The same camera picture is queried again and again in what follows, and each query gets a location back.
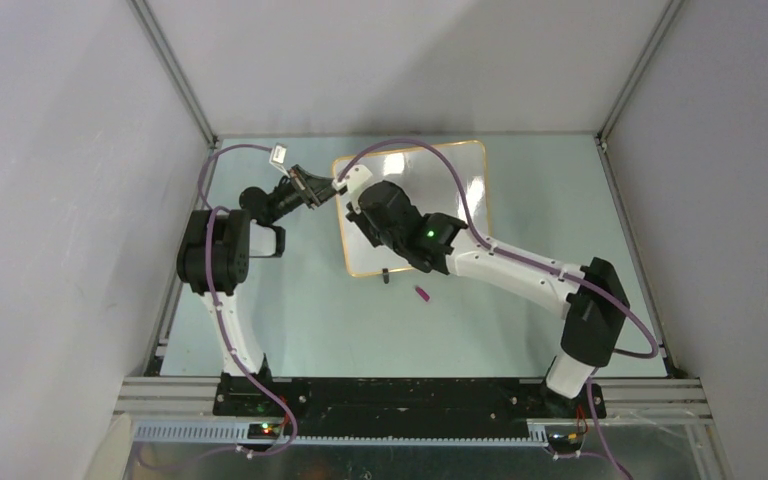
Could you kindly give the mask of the yellow framed whiteboard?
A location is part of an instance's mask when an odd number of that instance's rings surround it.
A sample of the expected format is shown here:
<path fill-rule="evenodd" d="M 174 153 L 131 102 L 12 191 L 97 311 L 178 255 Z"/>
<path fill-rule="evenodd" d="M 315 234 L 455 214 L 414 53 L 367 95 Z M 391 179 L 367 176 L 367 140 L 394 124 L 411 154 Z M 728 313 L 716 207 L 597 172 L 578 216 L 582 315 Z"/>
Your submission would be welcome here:
<path fill-rule="evenodd" d="M 470 215 L 477 229 L 492 232 L 487 187 L 487 155 L 478 140 L 440 143 L 435 149 L 452 164 L 463 186 L 461 197 L 449 169 L 423 147 L 390 146 L 365 155 L 350 169 L 368 170 L 374 181 L 400 186 L 419 212 L 442 212 L 462 220 Z M 409 263 L 384 246 L 373 247 L 359 227 L 349 222 L 348 196 L 337 198 L 337 213 L 347 272 L 355 278 L 377 276 L 384 270 L 409 271 Z"/>

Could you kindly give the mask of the magenta marker cap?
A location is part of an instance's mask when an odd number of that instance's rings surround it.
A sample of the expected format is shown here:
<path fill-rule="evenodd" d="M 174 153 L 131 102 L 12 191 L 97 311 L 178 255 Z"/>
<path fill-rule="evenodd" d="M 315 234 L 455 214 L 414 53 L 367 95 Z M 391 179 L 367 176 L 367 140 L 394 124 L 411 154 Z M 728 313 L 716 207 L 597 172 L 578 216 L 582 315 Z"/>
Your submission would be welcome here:
<path fill-rule="evenodd" d="M 420 297 L 420 298 L 421 298 L 421 299 L 422 299 L 424 302 L 429 302 L 429 301 L 430 301 L 430 295 L 429 295 L 429 294 L 428 294 L 428 293 L 427 293 L 427 292 L 426 292 L 426 291 L 425 291 L 423 288 L 421 288 L 420 286 L 415 286 L 415 287 L 414 287 L 414 290 L 415 290 L 415 292 L 417 293 L 417 295 L 418 295 L 418 296 L 419 296 L 419 297 Z"/>

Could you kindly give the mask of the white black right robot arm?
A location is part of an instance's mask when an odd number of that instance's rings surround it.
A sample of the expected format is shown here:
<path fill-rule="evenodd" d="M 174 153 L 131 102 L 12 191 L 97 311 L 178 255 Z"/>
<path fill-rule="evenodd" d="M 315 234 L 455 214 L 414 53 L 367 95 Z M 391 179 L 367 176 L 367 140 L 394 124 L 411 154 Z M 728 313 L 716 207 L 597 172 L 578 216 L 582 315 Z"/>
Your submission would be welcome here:
<path fill-rule="evenodd" d="M 563 264 L 471 230 L 445 213 L 419 212 L 389 181 L 344 187 L 346 218 L 374 247 L 386 247 L 424 273 L 487 283 L 536 303 L 564 322 L 560 351 L 541 392 L 545 411 L 566 418 L 582 403 L 594 370 L 608 365 L 630 303 L 614 266 L 595 257 Z"/>

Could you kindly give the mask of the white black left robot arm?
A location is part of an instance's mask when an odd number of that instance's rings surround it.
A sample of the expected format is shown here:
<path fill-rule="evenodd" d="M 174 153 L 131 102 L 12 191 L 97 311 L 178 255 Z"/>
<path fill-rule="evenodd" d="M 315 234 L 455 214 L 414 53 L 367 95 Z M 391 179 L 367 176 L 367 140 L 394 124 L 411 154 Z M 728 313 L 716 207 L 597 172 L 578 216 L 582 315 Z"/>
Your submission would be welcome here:
<path fill-rule="evenodd" d="M 251 261 L 281 257 L 286 230 L 277 222 L 302 206 L 315 209 L 336 194 L 331 178 L 296 165 L 269 192 L 246 188 L 236 209 L 191 212 L 176 257 L 176 273 L 211 316 L 224 375 L 241 378 L 267 367 L 253 322 L 241 312 L 242 285 Z"/>

